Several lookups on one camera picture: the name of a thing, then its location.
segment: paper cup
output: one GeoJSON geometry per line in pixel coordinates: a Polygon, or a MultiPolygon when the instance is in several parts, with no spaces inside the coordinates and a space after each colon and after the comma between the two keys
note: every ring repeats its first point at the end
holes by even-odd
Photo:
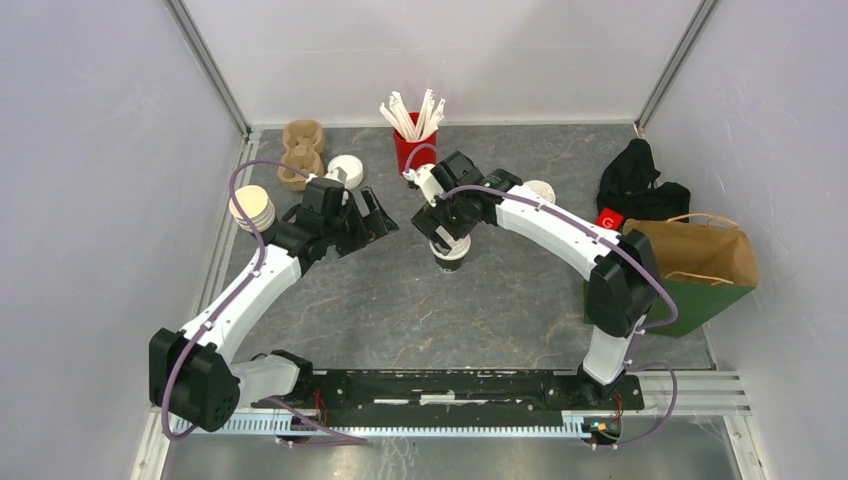
{"type": "Polygon", "coordinates": [[[433,252],[433,258],[436,264],[444,272],[455,272],[462,266],[465,256],[471,249],[471,235],[466,235],[465,238],[459,240],[459,243],[448,253],[442,253],[436,248],[436,244],[430,242],[430,251],[433,252]]]}

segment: paper bag handle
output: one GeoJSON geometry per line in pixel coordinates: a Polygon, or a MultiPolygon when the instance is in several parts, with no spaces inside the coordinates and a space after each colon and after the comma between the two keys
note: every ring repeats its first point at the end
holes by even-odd
{"type": "Polygon", "coordinates": [[[724,279],[724,278],[708,277],[707,275],[698,275],[696,273],[688,273],[688,272],[681,272],[681,271],[671,272],[668,275],[666,275],[665,278],[671,278],[672,275],[683,275],[685,277],[700,278],[701,280],[712,280],[713,283],[710,284],[711,287],[715,287],[716,285],[719,285],[719,284],[722,284],[722,283],[725,284],[725,285],[733,285],[733,282],[731,282],[730,280],[724,279]]]}
{"type": "Polygon", "coordinates": [[[676,222],[677,220],[683,220],[684,218],[692,218],[692,217],[707,217],[707,226],[710,225],[710,222],[713,220],[718,220],[719,222],[733,228],[738,228],[739,224],[734,222],[733,220],[729,220],[724,217],[720,217],[718,215],[710,215],[709,213],[687,213],[686,215],[678,215],[676,217],[671,217],[666,220],[666,223],[676,222]]]}

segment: white wall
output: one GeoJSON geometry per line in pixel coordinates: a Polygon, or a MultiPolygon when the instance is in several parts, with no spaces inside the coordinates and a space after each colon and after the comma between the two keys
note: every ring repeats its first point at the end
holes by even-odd
{"type": "Polygon", "coordinates": [[[776,478],[844,478],[848,3],[723,2],[648,126],[692,210],[738,219],[760,287],[712,321],[776,478]]]}
{"type": "Polygon", "coordinates": [[[239,135],[160,1],[0,6],[0,478],[127,478],[239,135]]]}
{"type": "Polygon", "coordinates": [[[382,125],[427,87],[453,123],[632,121],[698,1],[186,4],[249,121],[382,125]]]}

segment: brown cup carrier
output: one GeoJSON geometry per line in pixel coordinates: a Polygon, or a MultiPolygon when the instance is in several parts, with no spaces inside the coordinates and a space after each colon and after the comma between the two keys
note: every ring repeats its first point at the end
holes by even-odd
{"type": "MultiPolygon", "coordinates": [[[[282,162],[306,173],[324,175],[321,152],[324,151],[324,127],[315,120],[295,120],[283,129],[283,147],[286,153],[282,162]]],[[[280,167],[277,177],[283,186],[295,192],[306,189],[306,179],[287,168],[280,167]]]]}

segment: stack of paper cups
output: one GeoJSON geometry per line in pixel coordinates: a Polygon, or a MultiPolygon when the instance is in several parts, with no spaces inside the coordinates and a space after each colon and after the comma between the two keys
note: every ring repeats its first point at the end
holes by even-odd
{"type": "MultiPolygon", "coordinates": [[[[276,219],[276,211],[271,199],[268,198],[268,192],[264,188],[257,185],[248,185],[236,190],[236,199],[244,210],[248,218],[256,225],[260,232],[267,230],[276,219]]],[[[230,200],[230,213],[236,222],[244,230],[250,231],[247,222],[241,218],[241,214],[236,210],[236,206],[232,199],[230,200]]]]}

